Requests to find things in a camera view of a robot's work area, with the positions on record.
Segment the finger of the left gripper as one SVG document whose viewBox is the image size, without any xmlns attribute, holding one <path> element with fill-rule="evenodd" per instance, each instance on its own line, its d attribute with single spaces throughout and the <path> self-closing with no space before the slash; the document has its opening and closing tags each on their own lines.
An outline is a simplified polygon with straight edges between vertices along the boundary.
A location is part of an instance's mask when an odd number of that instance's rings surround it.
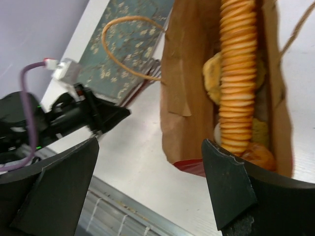
<svg viewBox="0 0 315 236">
<path fill-rule="evenodd" d="M 130 115 L 130 110 L 97 98 L 90 89 L 85 90 L 88 127 L 94 133 L 105 134 Z"/>
</svg>

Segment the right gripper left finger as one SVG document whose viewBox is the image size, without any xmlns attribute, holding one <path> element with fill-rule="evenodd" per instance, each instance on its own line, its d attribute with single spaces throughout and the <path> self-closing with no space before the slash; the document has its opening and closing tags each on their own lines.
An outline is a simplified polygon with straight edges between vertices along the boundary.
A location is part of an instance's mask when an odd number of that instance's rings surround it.
<svg viewBox="0 0 315 236">
<path fill-rule="evenodd" d="M 96 165 L 90 138 L 0 177 L 2 236 L 73 236 Z"/>
</svg>

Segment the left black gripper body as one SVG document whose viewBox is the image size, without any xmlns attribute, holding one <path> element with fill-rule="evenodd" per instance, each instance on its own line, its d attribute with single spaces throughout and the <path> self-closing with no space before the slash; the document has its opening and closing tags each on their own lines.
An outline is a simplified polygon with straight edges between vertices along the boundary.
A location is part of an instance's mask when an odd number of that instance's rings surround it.
<svg viewBox="0 0 315 236">
<path fill-rule="evenodd" d="M 51 105 L 50 138 L 58 140 L 84 126 L 96 133 L 96 124 L 92 117 L 90 102 L 81 83 L 75 83 L 74 94 L 60 95 Z"/>
</svg>

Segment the red paper bag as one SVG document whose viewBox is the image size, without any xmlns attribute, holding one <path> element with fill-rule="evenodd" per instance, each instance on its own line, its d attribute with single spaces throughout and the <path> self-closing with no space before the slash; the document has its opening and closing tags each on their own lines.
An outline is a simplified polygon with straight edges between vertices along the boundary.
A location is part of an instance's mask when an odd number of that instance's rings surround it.
<svg viewBox="0 0 315 236">
<path fill-rule="evenodd" d="M 162 149 L 177 169 L 204 176 L 210 139 L 262 168 L 291 177 L 291 121 L 274 0 L 177 0 L 162 55 Z"/>
</svg>

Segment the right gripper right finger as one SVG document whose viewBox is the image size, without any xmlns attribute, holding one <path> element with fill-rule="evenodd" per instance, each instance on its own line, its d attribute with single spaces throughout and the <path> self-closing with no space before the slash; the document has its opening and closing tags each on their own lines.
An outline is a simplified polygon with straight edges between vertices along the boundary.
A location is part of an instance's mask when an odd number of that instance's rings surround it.
<svg viewBox="0 0 315 236">
<path fill-rule="evenodd" d="M 313 236 L 315 185 L 265 170 L 204 140 L 217 230 L 224 236 Z"/>
</svg>

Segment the sliced bread piece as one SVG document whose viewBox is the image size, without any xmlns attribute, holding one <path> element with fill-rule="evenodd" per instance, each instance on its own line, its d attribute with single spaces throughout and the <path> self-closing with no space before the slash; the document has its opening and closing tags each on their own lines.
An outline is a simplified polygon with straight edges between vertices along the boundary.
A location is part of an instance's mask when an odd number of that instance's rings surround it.
<svg viewBox="0 0 315 236">
<path fill-rule="evenodd" d="M 221 100 L 221 53 L 216 53 L 205 62 L 203 77 L 208 96 L 216 105 L 219 105 Z"/>
</svg>

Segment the round striped bun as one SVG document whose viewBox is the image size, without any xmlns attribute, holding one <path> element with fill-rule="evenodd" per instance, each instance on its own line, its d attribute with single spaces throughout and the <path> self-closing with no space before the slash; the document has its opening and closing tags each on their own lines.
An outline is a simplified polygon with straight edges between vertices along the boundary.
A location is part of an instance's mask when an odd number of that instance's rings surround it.
<svg viewBox="0 0 315 236">
<path fill-rule="evenodd" d="M 273 154 L 260 143 L 250 143 L 242 158 L 266 170 L 277 170 L 276 160 Z"/>
</svg>

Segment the long orange baguette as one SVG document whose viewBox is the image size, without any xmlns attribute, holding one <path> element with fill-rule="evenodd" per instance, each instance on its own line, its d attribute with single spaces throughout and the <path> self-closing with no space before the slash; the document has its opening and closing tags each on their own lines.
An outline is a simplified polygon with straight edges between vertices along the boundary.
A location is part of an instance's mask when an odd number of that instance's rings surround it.
<svg viewBox="0 0 315 236">
<path fill-rule="evenodd" d="M 221 146 L 241 156 L 252 138 L 257 16 L 253 0 L 223 0 L 220 6 Z"/>
</svg>

